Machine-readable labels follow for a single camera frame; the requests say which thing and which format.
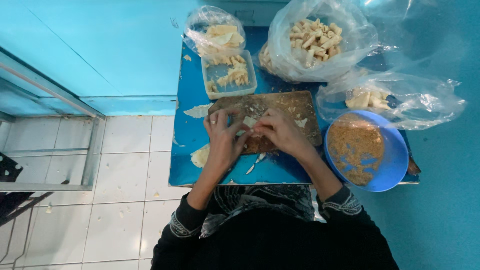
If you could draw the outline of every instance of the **finger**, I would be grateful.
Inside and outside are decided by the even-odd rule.
[[[237,120],[235,123],[230,125],[228,128],[228,133],[232,136],[235,136],[235,134],[240,130],[243,129],[244,131],[249,131],[250,127],[247,126],[247,124],[243,123],[243,120],[240,119],[241,121]]]
[[[210,127],[210,116],[208,115],[204,117],[204,127],[205,127],[205,130],[207,131],[208,136],[210,137],[210,133],[212,129]]]
[[[233,109],[233,108],[227,108],[227,109],[221,109],[218,112],[218,122],[221,124],[222,128],[227,128],[228,126],[228,116],[233,115],[233,114],[238,114],[240,113],[239,109]]]
[[[278,110],[273,109],[273,108],[268,108],[262,116],[268,116],[268,115],[275,116],[277,114],[278,114]]]
[[[275,116],[262,116],[252,128],[262,127],[262,126],[271,126],[275,129],[277,120]]]
[[[250,135],[253,133],[253,130],[249,130],[245,133],[243,133],[235,143],[235,153],[240,155],[240,153],[243,151],[243,146],[245,145],[245,142],[247,139],[250,137]]]
[[[276,132],[268,127],[261,126],[261,127],[256,127],[254,128],[255,133],[265,135],[267,138],[269,138],[272,143],[276,143]]]

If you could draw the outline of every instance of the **clear plastic bag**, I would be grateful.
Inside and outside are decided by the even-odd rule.
[[[209,26],[231,25],[235,26],[236,33],[228,33],[221,36],[212,36],[207,33]],[[241,50],[245,48],[245,31],[239,19],[223,9],[202,6],[193,10],[185,23],[183,42],[196,54],[218,53],[229,50]]]
[[[351,110],[369,110],[386,118],[389,127],[423,130],[451,121],[462,113],[466,102],[454,94],[457,85],[459,83],[453,80],[440,81],[354,67],[328,86],[321,86],[316,102],[320,116],[329,123]],[[356,98],[355,104],[347,108],[346,100],[351,102],[353,98]],[[383,98],[387,104],[379,101]],[[379,108],[364,107],[375,102]]]
[[[342,53],[326,62],[314,60],[307,66],[308,52],[291,49],[289,33],[302,19],[319,18],[324,24],[335,23],[343,29],[339,46]],[[347,72],[367,54],[377,48],[375,27],[348,0],[292,0],[277,12],[270,24],[268,42],[257,55],[260,65],[285,81],[329,82]],[[271,64],[262,65],[262,53],[268,50]]]

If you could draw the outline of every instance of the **plastic container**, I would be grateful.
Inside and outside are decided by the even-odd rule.
[[[347,113],[360,115],[365,120],[380,127],[385,145],[384,156],[378,170],[373,173],[373,179],[367,185],[361,186],[350,182],[343,176],[342,172],[337,169],[328,152],[328,132],[330,131],[330,125],[325,134],[324,149],[328,163],[334,173],[344,181],[367,191],[380,192],[396,186],[405,176],[408,167],[407,145],[400,132],[398,132],[396,128],[388,127],[390,122],[376,113],[366,110],[353,110]]]
[[[235,82],[232,82],[227,84],[226,87],[216,84],[219,93],[209,92],[207,90],[207,82],[211,79],[216,82],[218,78],[227,75],[229,68],[233,68],[233,65],[213,65],[211,64],[211,62],[213,62],[213,59],[221,58],[222,56],[227,56],[230,58],[236,55],[240,55],[241,57],[243,57],[245,59],[245,62],[247,63],[249,83],[237,86]],[[250,52],[245,49],[219,52],[202,56],[202,73],[204,75],[205,92],[207,93],[209,99],[250,95],[253,94],[255,92],[255,89],[257,88],[257,78],[255,77],[255,70],[253,69],[252,57],[250,56]]]

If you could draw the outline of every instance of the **blue bowl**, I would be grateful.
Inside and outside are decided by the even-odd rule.
[[[407,145],[400,132],[396,128],[388,127],[390,122],[376,113],[366,110],[353,110],[346,113],[355,113],[380,126],[385,145],[384,156],[378,170],[373,172],[373,179],[367,185],[356,185],[350,182],[332,162],[332,157],[328,152],[328,131],[332,126],[330,125],[325,134],[324,149],[328,163],[333,168],[334,173],[344,181],[367,191],[380,192],[396,186],[405,176],[408,167]]]

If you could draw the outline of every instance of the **person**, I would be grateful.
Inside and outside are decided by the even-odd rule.
[[[250,129],[238,110],[205,117],[210,153],[153,250],[152,269],[398,269],[386,239],[294,121],[268,109]],[[236,133],[246,130],[236,139]],[[253,133],[302,165],[326,223],[313,221],[307,185],[217,186]]]

